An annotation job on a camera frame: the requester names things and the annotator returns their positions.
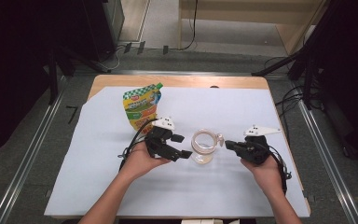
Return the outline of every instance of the person's right hand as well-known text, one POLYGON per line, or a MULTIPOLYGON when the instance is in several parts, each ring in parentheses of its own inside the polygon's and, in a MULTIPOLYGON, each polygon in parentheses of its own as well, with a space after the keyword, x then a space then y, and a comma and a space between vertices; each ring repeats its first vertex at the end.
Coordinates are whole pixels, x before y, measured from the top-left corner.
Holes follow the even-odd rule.
POLYGON ((264 193, 271 193, 276 190, 282 191, 278 164, 272 156, 268 156, 266 161, 260 165, 253 164, 244 159, 241 159, 241 163, 252 172, 255 182, 264 193))

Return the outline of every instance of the person's left hand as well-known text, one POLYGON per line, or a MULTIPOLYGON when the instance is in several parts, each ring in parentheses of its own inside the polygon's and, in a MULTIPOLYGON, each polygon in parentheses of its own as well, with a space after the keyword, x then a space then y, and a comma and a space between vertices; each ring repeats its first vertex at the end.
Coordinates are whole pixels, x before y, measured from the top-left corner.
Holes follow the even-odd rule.
POLYGON ((133 147, 130 156, 127 158, 119 173, 125 174, 134 180, 168 162, 170 162, 170 160, 164 158, 151 158, 145 142, 141 142, 133 147))

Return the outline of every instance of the metal strip on floor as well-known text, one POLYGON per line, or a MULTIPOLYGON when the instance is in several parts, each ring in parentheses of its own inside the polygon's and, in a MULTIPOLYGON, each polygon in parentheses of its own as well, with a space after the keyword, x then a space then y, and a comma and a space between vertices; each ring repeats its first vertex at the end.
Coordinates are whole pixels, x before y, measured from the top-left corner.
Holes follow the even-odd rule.
POLYGON ((54 119, 54 116, 57 112, 58 107, 60 106, 62 100, 63 91, 66 89, 68 84, 68 77, 62 76, 59 82, 59 94, 57 99, 53 102, 52 105, 48 107, 45 116, 43 117, 39 127, 37 128, 34 138, 29 145, 25 155, 21 161, 19 169, 11 180, 10 184, 7 187, 7 190, 4 194, 4 197, 0 203, 0 224, 6 223, 8 216, 10 215, 11 209, 13 208, 14 203, 16 202, 21 188, 24 185, 24 182, 29 174, 34 160, 37 156, 39 148, 41 147, 43 140, 48 132, 48 128, 54 119))
MULTIPOLYGON (((298 85, 293 81, 292 86, 294 88, 298 85)), ((302 101, 299 103, 299 106, 349 223, 358 223, 358 208, 330 154, 312 111, 308 110, 302 101)))

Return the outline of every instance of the person's left arm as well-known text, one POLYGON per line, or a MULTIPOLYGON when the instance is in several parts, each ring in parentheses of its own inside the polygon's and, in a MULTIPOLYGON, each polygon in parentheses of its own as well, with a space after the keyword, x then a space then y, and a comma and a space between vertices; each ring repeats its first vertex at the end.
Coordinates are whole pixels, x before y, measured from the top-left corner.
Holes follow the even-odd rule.
POLYGON ((120 207, 123 197, 135 179, 145 175, 153 168, 168 163, 166 159, 154 159, 149 156, 144 142, 133 148, 122 169, 107 187, 103 195, 82 217, 79 223, 107 223, 112 224, 120 207))

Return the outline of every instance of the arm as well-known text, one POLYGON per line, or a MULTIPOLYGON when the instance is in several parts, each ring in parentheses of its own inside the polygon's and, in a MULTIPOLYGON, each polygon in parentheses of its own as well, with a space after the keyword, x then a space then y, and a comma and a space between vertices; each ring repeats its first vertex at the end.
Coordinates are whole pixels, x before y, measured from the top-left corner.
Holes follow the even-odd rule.
POLYGON ((169 160, 151 158, 145 142, 135 145, 123 168, 79 223, 113 223, 124 194, 132 181, 167 162, 169 160))
POLYGON ((254 165, 245 160, 241 160, 241 162, 253 173, 256 183, 266 195, 276 222, 278 224, 301 223, 292 205, 283 194, 281 177, 276 161, 269 156, 261 165, 254 165))

